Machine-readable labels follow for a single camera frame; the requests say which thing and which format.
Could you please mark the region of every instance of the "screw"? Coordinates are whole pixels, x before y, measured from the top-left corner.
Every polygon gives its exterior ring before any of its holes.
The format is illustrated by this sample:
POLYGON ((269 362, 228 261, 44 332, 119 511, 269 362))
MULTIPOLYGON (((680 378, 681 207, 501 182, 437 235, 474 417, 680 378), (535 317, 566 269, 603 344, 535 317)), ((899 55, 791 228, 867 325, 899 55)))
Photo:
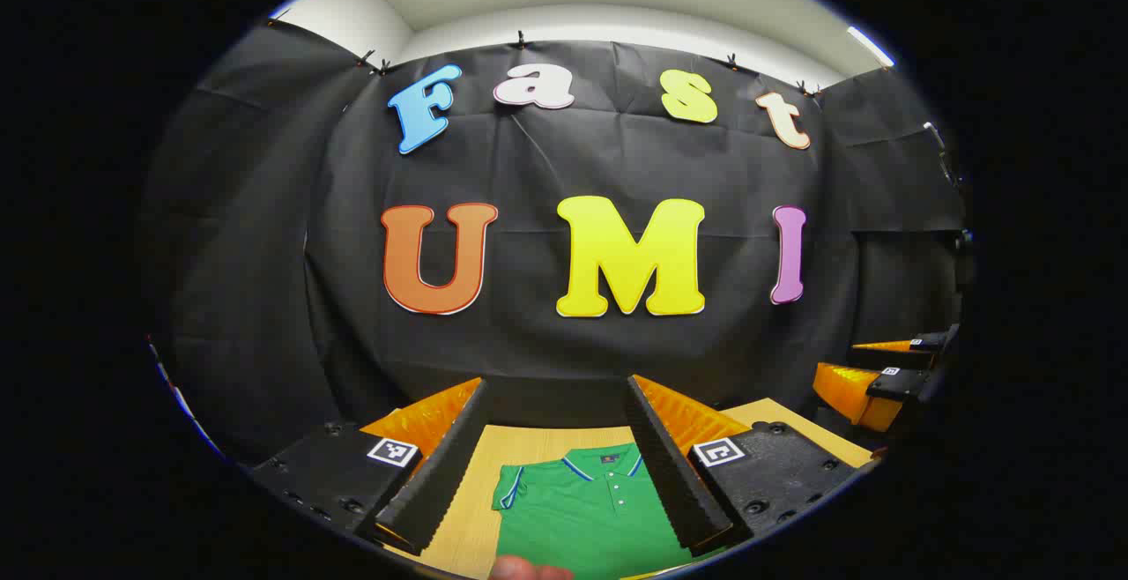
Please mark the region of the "screw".
POLYGON ((364 506, 362 506, 360 503, 360 501, 358 501, 355 499, 342 499, 341 500, 341 507, 344 508, 345 511, 349 511, 349 512, 352 512, 352 513, 363 513, 364 512, 364 506))

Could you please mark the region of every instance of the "purple letter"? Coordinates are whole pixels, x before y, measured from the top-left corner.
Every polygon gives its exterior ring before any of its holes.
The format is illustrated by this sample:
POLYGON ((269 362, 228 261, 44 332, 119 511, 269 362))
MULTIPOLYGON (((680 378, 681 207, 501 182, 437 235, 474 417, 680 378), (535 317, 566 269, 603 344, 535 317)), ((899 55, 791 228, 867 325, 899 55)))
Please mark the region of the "purple letter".
POLYGON ((803 258, 803 223, 807 214, 793 205, 781 205, 772 211, 779 228, 779 278, 772 288, 772 302, 795 302, 803 295, 799 280, 799 263, 803 258))

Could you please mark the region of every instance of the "black fabric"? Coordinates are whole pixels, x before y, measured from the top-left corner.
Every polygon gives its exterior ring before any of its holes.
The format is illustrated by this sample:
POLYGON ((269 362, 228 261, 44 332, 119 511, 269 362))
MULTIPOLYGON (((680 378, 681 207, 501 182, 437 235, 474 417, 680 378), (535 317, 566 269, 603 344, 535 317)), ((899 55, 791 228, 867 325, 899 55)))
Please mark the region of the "black fabric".
POLYGON ((263 26, 209 71, 153 157, 139 245, 161 352, 202 427, 245 463, 341 416, 301 251, 324 143, 367 73, 325 38, 263 26))
POLYGON ((818 102, 834 139, 834 179, 853 191, 852 229, 964 227, 960 193, 944 175, 940 143, 924 126, 945 129, 946 123, 906 78, 893 70, 871 70, 827 87, 818 102))
POLYGON ((819 360, 954 322, 950 252, 919 241, 958 228, 961 208, 931 135, 910 133, 931 114, 896 73, 811 98, 713 59, 615 42, 452 51, 385 77, 354 65, 292 26, 253 30, 177 115, 153 170, 150 265, 176 340, 174 379, 214 439, 257 460, 334 413, 369 422, 478 376, 497 395, 491 421, 512 425, 623 425, 615 385, 632 374, 717 407, 772 397, 813 410, 819 360), (572 70, 575 103, 495 103, 493 87, 528 62, 572 70), (446 64, 462 69, 439 113, 450 125, 399 155, 387 102, 446 64), (668 69, 708 79, 715 122, 666 113, 668 69), (799 107, 809 150, 784 146, 754 102, 773 90, 799 107), (557 315, 570 232, 556 206, 570 195, 610 199, 635 238, 661 201, 702 203, 705 310, 625 316, 613 300, 598 319, 557 315), (421 273, 443 284, 446 213, 468 202, 499 209, 481 295, 451 316, 400 308, 382 284, 380 214, 435 211, 421 273), (785 203, 808 217, 805 290, 773 306, 772 210, 785 203))

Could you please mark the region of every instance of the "letter u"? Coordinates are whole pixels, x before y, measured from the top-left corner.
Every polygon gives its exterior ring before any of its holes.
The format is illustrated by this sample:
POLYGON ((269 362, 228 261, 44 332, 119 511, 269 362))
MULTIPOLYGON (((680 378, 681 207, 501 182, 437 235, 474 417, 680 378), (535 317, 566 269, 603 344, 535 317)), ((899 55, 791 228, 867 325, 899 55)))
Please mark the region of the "letter u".
POLYGON ((457 228, 455 274, 435 287, 420 275, 423 228, 434 220, 434 211, 423 205, 389 208, 380 216, 388 232, 384 246, 384 287, 391 300, 408 311, 448 316, 469 307, 482 291, 485 270, 486 226, 497 218, 490 203, 459 203, 447 212, 457 228))

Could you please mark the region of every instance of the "wooden table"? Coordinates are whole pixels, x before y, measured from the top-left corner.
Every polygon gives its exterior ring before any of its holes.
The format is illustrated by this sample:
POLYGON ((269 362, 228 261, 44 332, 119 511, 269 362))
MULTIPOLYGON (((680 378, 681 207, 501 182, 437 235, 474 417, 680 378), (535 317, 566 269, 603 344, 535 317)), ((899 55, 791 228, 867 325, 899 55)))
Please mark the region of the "wooden table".
MULTIPOLYGON (((760 421, 790 424, 854 467, 870 460, 869 450, 823 430, 773 399, 760 399, 722 412, 747 425, 760 421)), ((618 446, 633 440, 634 436, 627 427, 554 430, 487 425, 431 545, 418 556, 395 547, 387 548, 422 563, 417 569, 424 577, 430 566, 485 580, 493 566, 501 529, 501 513, 490 508, 501 466, 550 462, 572 449, 618 446)))

